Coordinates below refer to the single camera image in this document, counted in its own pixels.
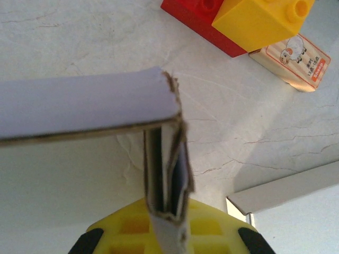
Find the white surface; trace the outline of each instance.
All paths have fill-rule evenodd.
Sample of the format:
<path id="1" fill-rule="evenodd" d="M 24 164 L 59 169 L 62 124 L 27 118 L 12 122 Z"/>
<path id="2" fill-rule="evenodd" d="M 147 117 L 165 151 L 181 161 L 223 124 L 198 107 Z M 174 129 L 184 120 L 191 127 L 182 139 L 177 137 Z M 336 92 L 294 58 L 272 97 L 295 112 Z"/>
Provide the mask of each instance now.
<path id="1" fill-rule="evenodd" d="M 246 55 L 228 57 L 160 3 L 2 0 L 0 79 L 173 72 L 190 124 L 193 197 L 218 208 L 234 191 L 339 159 L 337 0 L 316 1 L 301 30 L 332 57 L 314 93 L 297 92 Z M 87 225 L 142 197 L 135 139 L 1 148 L 0 252 L 27 253 L 27 243 L 30 253 L 65 253 Z M 68 234 L 58 234 L 62 226 Z M 12 244 L 20 232 L 28 236 Z"/>
<path id="2" fill-rule="evenodd" d="M 227 210 L 250 215 L 277 254 L 339 253 L 338 195 L 334 162 L 231 194 Z"/>

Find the black rubber edge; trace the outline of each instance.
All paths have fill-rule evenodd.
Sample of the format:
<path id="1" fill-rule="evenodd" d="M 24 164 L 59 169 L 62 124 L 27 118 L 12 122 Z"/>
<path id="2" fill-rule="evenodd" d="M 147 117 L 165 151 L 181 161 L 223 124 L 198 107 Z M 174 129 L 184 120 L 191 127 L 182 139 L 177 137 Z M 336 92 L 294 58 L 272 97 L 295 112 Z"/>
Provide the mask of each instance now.
<path id="1" fill-rule="evenodd" d="M 103 235 L 103 229 L 92 229 L 81 235 L 68 254 L 93 254 Z"/>
<path id="2" fill-rule="evenodd" d="M 240 228 L 238 233 L 250 254 L 275 254 L 261 234 L 249 228 Z"/>

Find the torn cardboard edge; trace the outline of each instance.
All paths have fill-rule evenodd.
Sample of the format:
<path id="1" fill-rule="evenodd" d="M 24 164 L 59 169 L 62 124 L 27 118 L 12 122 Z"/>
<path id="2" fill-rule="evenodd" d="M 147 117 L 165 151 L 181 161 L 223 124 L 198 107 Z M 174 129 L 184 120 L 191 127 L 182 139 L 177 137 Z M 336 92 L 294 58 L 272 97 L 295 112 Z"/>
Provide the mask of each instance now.
<path id="1" fill-rule="evenodd" d="M 227 213 L 255 226 L 257 213 L 338 184 L 339 161 L 231 194 Z"/>
<path id="2" fill-rule="evenodd" d="M 164 253 L 185 252 L 194 183 L 176 79 L 155 67 L 8 81 L 0 85 L 0 102 L 0 147 L 143 130 L 145 198 L 154 231 Z"/>

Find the cartoon sheep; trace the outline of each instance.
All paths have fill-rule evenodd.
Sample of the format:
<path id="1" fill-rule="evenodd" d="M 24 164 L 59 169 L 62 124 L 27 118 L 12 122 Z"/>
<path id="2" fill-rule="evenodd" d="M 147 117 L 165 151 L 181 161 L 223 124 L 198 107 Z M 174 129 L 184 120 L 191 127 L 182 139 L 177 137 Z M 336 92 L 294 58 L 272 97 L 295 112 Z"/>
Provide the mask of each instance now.
<path id="1" fill-rule="evenodd" d="M 280 61 L 284 65 L 288 65 L 290 60 L 299 63 L 302 61 L 301 55 L 303 55 L 306 50 L 302 38 L 294 36 L 288 40 L 286 48 L 281 52 Z"/>

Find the small box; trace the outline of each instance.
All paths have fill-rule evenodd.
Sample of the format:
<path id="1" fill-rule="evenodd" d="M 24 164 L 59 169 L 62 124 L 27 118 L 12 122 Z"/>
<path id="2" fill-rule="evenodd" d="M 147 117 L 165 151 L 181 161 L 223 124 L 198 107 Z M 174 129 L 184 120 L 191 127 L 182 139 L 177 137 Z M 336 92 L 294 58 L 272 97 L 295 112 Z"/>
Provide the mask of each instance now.
<path id="1" fill-rule="evenodd" d="M 297 90 L 315 91 L 331 58 L 301 34 L 249 53 Z"/>

